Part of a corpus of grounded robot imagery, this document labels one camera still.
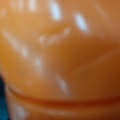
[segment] orange surface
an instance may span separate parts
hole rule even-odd
[[[6,90],[12,120],[119,120],[120,103],[81,105],[25,99]]]
[[[119,11],[119,0],[2,0],[6,84],[42,101],[120,101]]]

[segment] glossy plastic surface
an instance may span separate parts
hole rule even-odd
[[[119,0],[2,0],[6,84],[45,101],[120,100],[119,11]]]
[[[11,120],[119,120],[120,103],[107,105],[36,102],[6,90]]]

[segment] orange plastic bottle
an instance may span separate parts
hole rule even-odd
[[[12,120],[120,119],[119,11],[119,0],[1,1]]]

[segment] orange liquid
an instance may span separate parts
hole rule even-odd
[[[2,1],[0,64],[6,84],[18,95],[38,101],[109,103],[111,113],[97,107],[98,113],[118,117],[119,10],[120,2],[114,0]]]

